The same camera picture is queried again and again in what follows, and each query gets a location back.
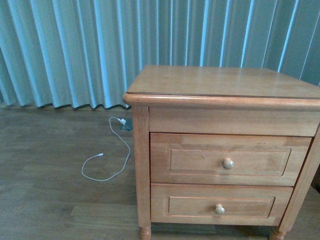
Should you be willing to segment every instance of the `drawer knob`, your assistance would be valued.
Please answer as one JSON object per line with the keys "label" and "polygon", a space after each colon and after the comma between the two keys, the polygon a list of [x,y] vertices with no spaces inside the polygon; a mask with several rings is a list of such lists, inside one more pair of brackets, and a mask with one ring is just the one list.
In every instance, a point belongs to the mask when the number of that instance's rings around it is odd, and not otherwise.
{"label": "drawer knob", "polygon": [[235,163],[230,158],[225,158],[222,165],[224,169],[229,170],[234,168]]}
{"label": "drawer knob", "polygon": [[215,205],[215,213],[218,214],[218,215],[222,215],[225,213],[225,209],[222,207],[221,204],[217,204]]}

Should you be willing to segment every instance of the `floor board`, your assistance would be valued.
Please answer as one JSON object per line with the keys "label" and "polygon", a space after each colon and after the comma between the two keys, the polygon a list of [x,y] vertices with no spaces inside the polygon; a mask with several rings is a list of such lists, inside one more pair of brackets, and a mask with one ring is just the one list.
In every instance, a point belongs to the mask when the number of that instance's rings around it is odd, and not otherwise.
{"label": "floor board", "polygon": [[[0,107],[0,240],[138,240],[135,166],[112,134],[108,110]],[[114,129],[133,147],[132,132]],[[286,240],[320,239],[320,194],[310,188]],[[152,224],[153,240],[267,240],[271,228]]]}

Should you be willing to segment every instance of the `curtain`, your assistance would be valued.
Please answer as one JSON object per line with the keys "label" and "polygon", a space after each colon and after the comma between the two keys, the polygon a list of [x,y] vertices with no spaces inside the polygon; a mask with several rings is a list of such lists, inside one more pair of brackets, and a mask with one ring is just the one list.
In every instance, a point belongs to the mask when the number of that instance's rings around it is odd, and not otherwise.
{"label": "curtain", "polygon": [[125,105],[145,65],[268,68],[320,84],[318,0],[1,0],[0,102]]}

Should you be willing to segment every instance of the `drawer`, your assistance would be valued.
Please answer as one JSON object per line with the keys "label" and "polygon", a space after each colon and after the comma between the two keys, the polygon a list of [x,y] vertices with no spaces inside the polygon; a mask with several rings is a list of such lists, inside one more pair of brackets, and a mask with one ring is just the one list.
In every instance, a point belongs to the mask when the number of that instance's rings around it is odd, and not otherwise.
{"label": "drawer", "polygon": [[152,183],[151,221],[276,226],[291,193],[292,187]]}
{"label": "drawer", "polygon": [[[151,133],[151,182],[294,186],[310,142],[310,137]],[[234,166],[226,169],[230,161]]]}

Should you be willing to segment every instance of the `charging cable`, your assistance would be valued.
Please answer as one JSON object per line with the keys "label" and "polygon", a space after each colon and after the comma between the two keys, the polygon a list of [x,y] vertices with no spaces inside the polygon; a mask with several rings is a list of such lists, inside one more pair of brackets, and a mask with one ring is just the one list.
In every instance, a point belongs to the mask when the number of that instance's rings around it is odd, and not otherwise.
{"label": "charging cable", "polygon": [[118,171],[117,173],[115,173],[114,175],[112,175],[111,177],[107,178],[107,179],[95,179],[95,178],[89,177],[89,176],[87,176],[87,175],[84,174],[84,168],[85,168],[85,165],[87,164],[87,162],[88,162],[89,160],[91,160],[91,159],[96,158],[96,157],[101,157],[101,156],[103,156],[104,154],[103,154],[103,153],[100,153],[100,154],[97,154],[97,155],[95,155],[95,156],[89,157],[87,160],[85,160],[85,162],[84,162],[83,165],[82,165],[82,169],[81,169],[82,175],[83,175],[84,177],[86,177],[87,179],[90,179],[90,180],[93,180],[93,181],[97,181],[97,182],[105,182],[105,181],[108,181],[108,180],[112,179],[113,177],[117,176],[118,174],[120,174],[120,173],[125,169],[125,167],[126,167],[126,165],[127,165],[129,156],[130,156],[130,154],[131,154],[130,147],[129,147],[128,144],[113,130],[113,128],[112,128],[112,126],[111,126],[111,119],[117,119],[122,125],[125,125],[125,124],[126,124],[126,120],[124,120],[123,118],[122,118],[122,119],[119,119],[119,118],[117,118],[117,117],[112,116],[112,117],[109,118],[109,126],[110,126],[111,131],[112,131],[115,135],[117,135],[118,138],[120,138],[120,140],[126,145],[126,147],[127,147],[128,150],[129,150],[129,153],[128,153],[128,155],[126,156],[126,159],[125,159],[125,162],[124,162],[124,164],[123,164],[122,169],[121,169],[120,171]]}

